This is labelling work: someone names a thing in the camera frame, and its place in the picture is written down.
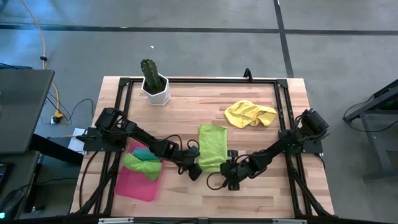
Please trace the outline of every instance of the white paper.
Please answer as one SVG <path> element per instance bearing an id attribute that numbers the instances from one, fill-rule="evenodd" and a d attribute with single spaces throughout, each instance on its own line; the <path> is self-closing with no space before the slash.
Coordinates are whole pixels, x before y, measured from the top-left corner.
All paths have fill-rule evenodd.
<path id="1" fill-rule="evenodd" d="M 75 130 L 73 131 L 73 135 L 74 136 L 82 135 L 82 134 L 84 134 L 85 131 L 86 131 L 85 129 L 75 128 Z M 73 151 L 75 151 L 75 152 L 79 152 L 80 154 L 85 155 L 86 151 L 83 151 L 83 146 L 84 145 L 85 145 L 84 142 L 82 142 L 81 140 L 78 140 L 77 138 L 73 137 L 70 140 L 68 148 L 73 150 Z"/>

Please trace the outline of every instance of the black clip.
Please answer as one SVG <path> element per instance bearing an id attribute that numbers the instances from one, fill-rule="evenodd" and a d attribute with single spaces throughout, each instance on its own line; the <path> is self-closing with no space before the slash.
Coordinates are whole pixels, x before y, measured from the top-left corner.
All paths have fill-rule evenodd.
<path id="1" fill-rule="evenodd" d="M 248 78 L 249 82 L 253 82 L 253 76 L 251 75 L 249 68 L 245 69 L 244 74 L 243 74 L 243 78 L 247 78 L 247 77 L 249 77 Z"/>

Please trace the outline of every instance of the black floor stripe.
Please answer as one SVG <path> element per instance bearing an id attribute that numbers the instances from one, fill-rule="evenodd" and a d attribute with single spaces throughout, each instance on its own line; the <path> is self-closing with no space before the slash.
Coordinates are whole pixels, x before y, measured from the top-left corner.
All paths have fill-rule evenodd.
<path id="1" fill-rule="evenodd" d="M 41 25 L 42 30 L 49 31 L 95 31 L 95 32 L 203 32 L 203 33 L 242 33 L 242 34 L 277 34 L 278 29 L 246 28 L 176 28 L 176 27 L 98 27 L 98 26 L 64 26 Z M 0 24 L 0 29 L 36 30 L 34 24 L 9 25 Z"/>
<path id="2" fill-rule="evenodd" d="M 287 47 L 287 40 L 285 34 L 285 26 L 278 0 L 274 0 L 274 6 L 275 6 L 276 19 L 278 22 L 280 44 L 282 45 L 282 54 L 284 56 L 287 78 L 293 78 L 294 74 L 293 74 L 292 62 L 290 61 L 289 48 Z"/>
<path id="3" fill-rule="evenodd" d="M 47 31 L 92 31 L 92 32 L 209 32 L 209 33 L 242 33 L 242 34 L 278 34 L 279 29 L 252 28 L 177 28 L 177 27 L 102 27 L 102 26 L 69 26 L 42 25 Z M 0 29 L 36 30 L 35 24 L 0 24 Z M 398 30 L 311 30 L 283 29 L 285 34 L 302 35 L 398 35 Z"/>
<path id="4" fill-rule="evenodd" d="M 6 4 L 8 3 L 8 0 L 2 0 L 0 3 L 0 14 L 2 13 L 2 11 L 4 10 L 4 8 L 6 7 Z"/>
<path id="5" fill-rule="evenodd" d="M 286 29 L 286 34 L 304 35 L 398 35 L 398 30 L 306 30 Z"/>

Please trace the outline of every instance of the yellow cable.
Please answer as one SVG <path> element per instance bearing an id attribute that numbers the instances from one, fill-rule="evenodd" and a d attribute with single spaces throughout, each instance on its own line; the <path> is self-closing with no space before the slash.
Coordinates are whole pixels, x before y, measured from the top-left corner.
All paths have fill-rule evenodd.
<path id="1" fill-rule="evenodd" d="M 44 39 L 44 34 L 42 29 L 40 28 L 39 23 L 37 22 L 37 20 L 35 19 L 35 17 L 33 16 L 33 13 L 30 11 L 29 7 L 27 7 L 26 3 L 24 2 L 24 0 L 21 0 L 21 3 L 25 6 L 27 12 L 30 14 L 31 18 L 33 19 L 33 21 L 35 22 L 37 29 L 39 30 L 40 33 L 40 37 L 42 39 L 42 45 L 43 45 L 43 57 L 45 57 L 45 39 Z M 45 61 L 42 60 L 42 68 L 45 69 Z M 60 109 L 60 100 L 59 100 L 59 95 L 58 95 L 58 89 L 57 86 L 55 86 L 54 82 L 51 83 L 51 85 L 54 87 L 55 90 L 55 96 L 57 97 L 57 109 L 55 110 L 55 114 L 54 116 L 57 118 L 62 119 L 63 115 L 59 112 Z"/>

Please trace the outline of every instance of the green cloth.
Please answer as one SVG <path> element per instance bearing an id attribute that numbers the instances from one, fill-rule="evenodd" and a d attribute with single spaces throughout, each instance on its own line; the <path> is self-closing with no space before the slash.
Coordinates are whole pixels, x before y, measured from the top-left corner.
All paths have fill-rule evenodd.
<path id="1" fill-rule="evenodd" d="M 219 172 L 227 160 L 226 127 L 201 125 L 199 127 L 199 166 L 204 172 Z"/>
<path id="2" fill-rule="evenodd" d="M 129 170 L 143 173 L 151 181 L 155 181 L 162 170 L 160 161 L 142 161 L 131 153 L 127 153 L 123 158 L 123 166 Z"/>
<path id="3" fill-rule="evenodd" d="M 141 161 L 160 161 L 147 147 L 137 147 L 132 155 L 137 157 Z"/>

